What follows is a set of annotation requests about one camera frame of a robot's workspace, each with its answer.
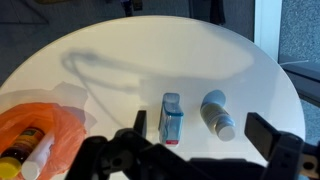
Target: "plastic bag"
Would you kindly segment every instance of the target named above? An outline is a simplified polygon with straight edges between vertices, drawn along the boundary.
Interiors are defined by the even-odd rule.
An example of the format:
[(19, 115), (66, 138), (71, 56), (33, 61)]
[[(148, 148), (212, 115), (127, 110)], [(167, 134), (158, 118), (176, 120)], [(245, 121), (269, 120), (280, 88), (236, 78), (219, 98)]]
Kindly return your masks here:
[[(75, 115), (58, 104), (17, 105), (0, 115), (0, 153), (8, 148), (15, 138), (35, 120), (45, 132), (51, 127), (55, 132), (55, 143), (51, 147), (51, 154), (38, 178), (47, 180), (70, 168), (85, 138), (86, 130)], [(23, 178), (19, 174), (15, 179)]]

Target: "black mechanical arm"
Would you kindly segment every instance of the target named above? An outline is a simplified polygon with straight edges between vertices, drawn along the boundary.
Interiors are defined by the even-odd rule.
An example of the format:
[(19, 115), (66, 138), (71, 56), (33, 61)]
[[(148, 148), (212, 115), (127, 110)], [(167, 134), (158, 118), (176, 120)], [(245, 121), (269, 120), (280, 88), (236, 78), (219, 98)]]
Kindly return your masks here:
[(163, 145), (147, 141), (146, 123), (146, 111), (139, 111), (134, 127), (119, 130), (111, 141), (87, 138), (66, 179), (104, 180), (119, 171), (132, 180), (283, 180), (297, 179), (299, 173), (319, 179), (320, 144), (312, 146), (294, 134), (279, 132), (257, 113), (248, 113), (245, 135), (269, 162), (267, 167), (245, 159), (185, 161)]

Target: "orange plastic bag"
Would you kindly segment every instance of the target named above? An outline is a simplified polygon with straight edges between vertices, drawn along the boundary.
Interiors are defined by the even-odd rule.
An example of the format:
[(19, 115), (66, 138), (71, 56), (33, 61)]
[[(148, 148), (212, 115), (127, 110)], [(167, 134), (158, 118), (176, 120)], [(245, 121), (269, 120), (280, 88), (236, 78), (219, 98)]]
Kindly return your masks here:
[[(51, 148), (51, 154), (38, 178), (47, 180), (70, 168), (85, 138), (86, 131), (75, 115), (58, 104), (17, 105), (0, 115), (0, 153), (9, 147), (16, 137), (35, 120), (45, 132), (51, 127), (55, 132), (55, 143)], [(15, 179), (23, 178), (19, 174)]]

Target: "floor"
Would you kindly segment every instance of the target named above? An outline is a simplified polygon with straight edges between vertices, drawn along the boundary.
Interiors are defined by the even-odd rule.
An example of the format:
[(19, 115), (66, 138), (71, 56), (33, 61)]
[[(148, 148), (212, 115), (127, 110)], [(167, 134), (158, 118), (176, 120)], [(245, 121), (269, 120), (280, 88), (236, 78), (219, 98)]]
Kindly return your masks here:
[[(308, 2), (309, 1), (310, 3), (317, 4), (317, 7), (320, 6), (320, 1), (318, 0), (308, 0)], [(2, 22), (0, 23), (0, 86), (9, 77), (9, 75), (18, 66), (21, 65), (21, 63), (23, 63), (28, 57), (30, 57), (32, 54), (34, 54), (47, 44), (51, 43), (52, 41), (82, 27), (86, 27), (88, 25), (110, 19), (122, 18), (124, 16), (123, 10), (118, 0), (77, 0), (58, 3), (54, 5), (39, 5), (32, 0), (11, 0), (10, 2), (12, 3), (8, 2), (9, 1), (0, 2), (0, 22)], [(21, 2), (26, 2), (30, 5), (30, 7), (36, 9), (48, 20), (49, 24), (43, 24), (45, 23), (43, 18), (39, 17), (34, 11), (26, 8), (26, 6)], [(189, 17), (188, 0), (143, 0), (143, 2), (144, 10), (134, 12), (134, 15), (152, 14)], [(295, 0), (292, 3), (301, 4), (302, 2), (305, 1)], [(13, 9), (12, 4), (19, 12), (18, 17)], [(236, 5), (234, 7), (225, 6), (225, 8), (229, 10), (230, 13), (232, 13), (232, 11), (237, 12), (236, 7)], [(306, 40), (309, 40), (308, 38), (314, 39), (316, 38), (315, 36), (317, 36), (318, 41), (313, 42), (314, 46), (305, 45), (293, 52), (294, 49), (292, 48), (292, 46), (290, 46), (290, 44), (292, 44), (292, 41), (294, 41), (294, 39), (289, 41), (289, 38), (292, 38), (292, 36), (294, 35), (292, 33), (286, 34), (286, 32), (289, 32), (288, 30), (290, 30), (291, 25), (295, 23), (294, 20), (309, 22), (308, 19), (311, 19), (313, 21), (319, 22), (319, 16), (297, 17), (296, 14), (301, 11), (299, 10), (299, 8), (312, 8), (312, 6), (295, 6), (291, 4), (291, 0), (283, 1), (283, 11), (288, 12), (288, 14), (291, 15), (287, 16), (287, 19), (283, 20), (283, 22), (286, 22), (287, 25), (283, 24), (281, 26), (281, 28), (287, 30), (282, 31), (281, 34), (281, 41), (286, 42), (282, 43), (282, 46), (280, 47), (282, 52), (287, 51), (299, 55), (301, 54), (301, 51), (305, 50), (305, 54), (308, 54), (310, 48), (319, 45), (318, 41), (320, 40), (320, 33), (318, 33), (317, 35), (313, 35), (313, 37), (307, 37), (307, 35), (305, 35), (302, 37)], [(320, 23), (317, 23), (315, 25), (316, 27), (311, 30), (312, 32), (315, 32), (317, 28), (320, 28)], [(226, 27), (230, 29), (234, 28), (232, 24), (227, 24)], [(237, 30), (237, 28), (239, 27), (241, 27), (241, 23), (233, 30), (241, 34), (241, 30)], [(244, 30), (242, 32), (247, 33), (249, 39), (253, 36), (252, 32), (248, 30)], [(301, 38), (300, 35), (303, 34), (304, 33), (296, 33), (296, 39)], [(310, 55), (310, 57), (307, 58), (318, 60), (319, 57), (320, 56)], [(320, 140), (320, 109), (305, 101), (301, 101), (301, 103), (306, 120), (306, 141), (312, 144), (316, 144), (318, 140)]]

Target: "white round table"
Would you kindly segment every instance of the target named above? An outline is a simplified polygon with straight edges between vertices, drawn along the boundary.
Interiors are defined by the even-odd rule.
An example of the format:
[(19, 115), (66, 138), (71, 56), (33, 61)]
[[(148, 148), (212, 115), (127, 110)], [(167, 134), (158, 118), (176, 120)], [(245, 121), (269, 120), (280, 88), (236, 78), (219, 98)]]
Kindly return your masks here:
[[(305, 138), (300, 100), (280, 66), (240, 35), (193, 19), (133, 17), (83, 28), (30, 57), (3, 84), (0, 94), (24, 91), (35, 96), (63, 82), (86, 91), (87, 99), (78, 98), (86, 99), (82, 107), (95, 119), (86, 126), (89, 135), (108, 139), (118, 129), (132, 127), (137, 111), (145, 109), (147, 139), (159, 142), (162, 96), (179, 93), (184, 123), (179, 146), (170, 149), (185, 160), (245, 158), (265, 165), (244, 135), (248, 112), (259, 113), (278, 130)], [(212, 135), (200, 116), (204, 96), (216, 89), (226, 95), (224, 108), (236, 123), (236, 137), (229, 142)], [(37, 100), (55, 99), (41, 97)], [(58, 103), (77, 106), (78, 102)]]

